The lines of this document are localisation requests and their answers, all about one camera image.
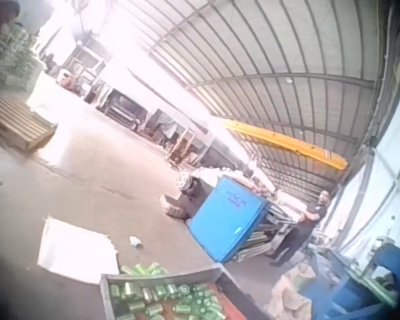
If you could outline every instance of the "white paper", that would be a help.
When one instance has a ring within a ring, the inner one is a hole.
[[[116,253],[106,235],[48,217],[37,264],[64,277],[98,284],[103,273],[119,274]]]

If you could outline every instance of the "gray floor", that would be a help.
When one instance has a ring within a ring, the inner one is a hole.
[[[170,271],[212,263],[186,226],[162,214],[176,195],[164,152],[44,78],[28,102],[61,116],[55,136],[26,156],[0,143],[0,301],[18,319],[104,319],[99,290],[36,266],[47,216],[107,234],[123,264],[159,262]],[[144,249],[130,246],[135,235]],[[259,257],[228,265],[258,304],[280,272]]]

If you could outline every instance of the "gray tray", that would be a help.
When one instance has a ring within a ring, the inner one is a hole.
[[[246,295],[235,283],[229,272],[220,263],[210,267],[183,273],[166,273],[156,276],[132,275],[102,275],[99,287],[104,303],[107,320],[115,320],[114,311],[109,296],[109,285],[133,282],[140,287],[154,287],[156,285],[176,284],[195,285],[201,283],[215,283],[227,298],[244,314],[248,320],[270,320],[270,316],[255,304],[253,299]]]

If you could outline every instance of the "blue machine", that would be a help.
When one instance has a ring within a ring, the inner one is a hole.
[[[337,253],[329,252],[327,258],[312,253],[309,262],[317,276],[300,292],[312,300],[314,320],[380,319],[395,306],[395,296],[400,295],[400,248],[383,244],[364,272],[350,268],[349,262]],[[394,291],[370,278],[378,266],[393,275]],[[339,278],[338,283],[330,280],[329,271]]]
[[[222,177],[191,221],[197,242],[216,262],[232,258],[258,226],[268,201]]]

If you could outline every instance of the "warehouse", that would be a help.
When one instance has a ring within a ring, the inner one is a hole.
[[[0,34],[0,319],[397,308],[396,3],[18,2]]]

